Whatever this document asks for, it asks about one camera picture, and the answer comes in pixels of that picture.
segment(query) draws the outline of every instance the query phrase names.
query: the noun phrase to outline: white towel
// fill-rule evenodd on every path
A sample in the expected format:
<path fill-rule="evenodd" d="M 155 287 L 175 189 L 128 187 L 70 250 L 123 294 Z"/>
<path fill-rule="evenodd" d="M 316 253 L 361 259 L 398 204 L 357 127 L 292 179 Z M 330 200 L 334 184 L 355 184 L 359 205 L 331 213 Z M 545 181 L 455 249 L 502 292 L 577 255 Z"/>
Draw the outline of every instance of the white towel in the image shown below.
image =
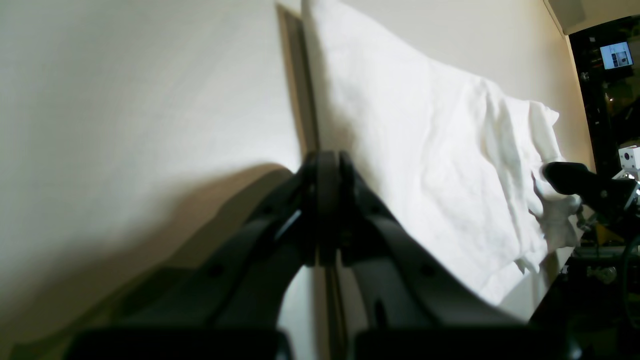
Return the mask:
<path fill-rule="evenodd" d="M 567 217 L 577 198 L 540 172 L 563 160 L 556 112 L 429 59 L 338 0 L 303 0 L 303 22 L 321 148 L 347 150 L 463 284 L 495 304 L 510 290 L 489 282 L 500 269 L 520 260 L 537 270 L 575 245 Z"/>

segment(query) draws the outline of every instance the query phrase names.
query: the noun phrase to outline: crumpled white fabric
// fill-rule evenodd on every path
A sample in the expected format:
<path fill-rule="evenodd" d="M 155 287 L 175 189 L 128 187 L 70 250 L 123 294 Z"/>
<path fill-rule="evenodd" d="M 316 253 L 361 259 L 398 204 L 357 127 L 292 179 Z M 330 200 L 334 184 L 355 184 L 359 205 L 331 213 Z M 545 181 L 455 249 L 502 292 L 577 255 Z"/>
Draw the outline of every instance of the crumpled white fabric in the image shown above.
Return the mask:
<path fill-rule="evenodd" d="M 321 148 L 347 150 L 463 284 L 496 304 L 510 290 L 496 280 L 501 269 L 517 260 L 537 271 L 550 251 L 576 244 L 567 218 L 578 198 L 541 174 L 563 161 L 556 112 L 428 58 L 338 0 L 303 0 L 302 16 Z"/>

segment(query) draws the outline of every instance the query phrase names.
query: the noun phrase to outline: black mount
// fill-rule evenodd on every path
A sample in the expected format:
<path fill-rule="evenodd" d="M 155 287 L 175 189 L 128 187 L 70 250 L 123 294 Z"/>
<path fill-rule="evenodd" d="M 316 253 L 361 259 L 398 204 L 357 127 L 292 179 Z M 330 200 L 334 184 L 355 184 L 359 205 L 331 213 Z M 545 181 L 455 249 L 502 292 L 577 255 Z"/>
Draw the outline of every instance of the black mount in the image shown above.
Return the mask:
<path fill-rule="evenodd" d="M 345 152 L 322 152 L 190 278 L 114 327 L 78 336 L 68 358 L 290 359 L 276 330 L 285 291 L 303 265 L 335 268 L 338 253 L 369 328 L 333 358 L 580 356 L 563 332 L 527 327 L 479 300 L 404 231 Z"/>

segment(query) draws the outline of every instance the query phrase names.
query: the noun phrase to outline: cable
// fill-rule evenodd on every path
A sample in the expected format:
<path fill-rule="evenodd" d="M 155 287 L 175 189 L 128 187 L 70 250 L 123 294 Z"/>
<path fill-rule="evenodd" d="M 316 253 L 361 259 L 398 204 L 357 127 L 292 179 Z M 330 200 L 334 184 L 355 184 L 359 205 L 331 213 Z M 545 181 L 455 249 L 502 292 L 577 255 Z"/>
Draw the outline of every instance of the cable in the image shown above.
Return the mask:
<path fill-rule="evenodd" d="M 629 309 L 629 294 L 627 290 L 627 281 L 628 281 L 628 271 L 629 271 L 629 259 L 631 258 L 631 252 L 634 248 L 640 245 L 640 235 L 636 236 L 628 245 L 625 247 L 625 251 L 622 253 L 622 304 L 625 309 L 625 314 L 627 318 L 627 322 L 629 325 L 638 330 L 640 329 L 640 325 L 636 323 L 636 321 L 631 317 L 631 310 Z"/>

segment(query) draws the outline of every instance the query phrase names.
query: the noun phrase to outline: monitor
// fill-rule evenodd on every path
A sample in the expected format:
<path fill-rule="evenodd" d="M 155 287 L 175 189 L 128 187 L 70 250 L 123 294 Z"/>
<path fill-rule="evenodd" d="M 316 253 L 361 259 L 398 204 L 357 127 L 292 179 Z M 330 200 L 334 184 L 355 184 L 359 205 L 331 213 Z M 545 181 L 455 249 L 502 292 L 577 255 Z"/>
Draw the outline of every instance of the monitor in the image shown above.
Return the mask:
<path fill-rule="evenodd" d="M 602 61 L 604 61 L 604 68 L 607 70 L 634 64 L 627 42 L 603 46 L 600 48 L 600 53 Z"/>

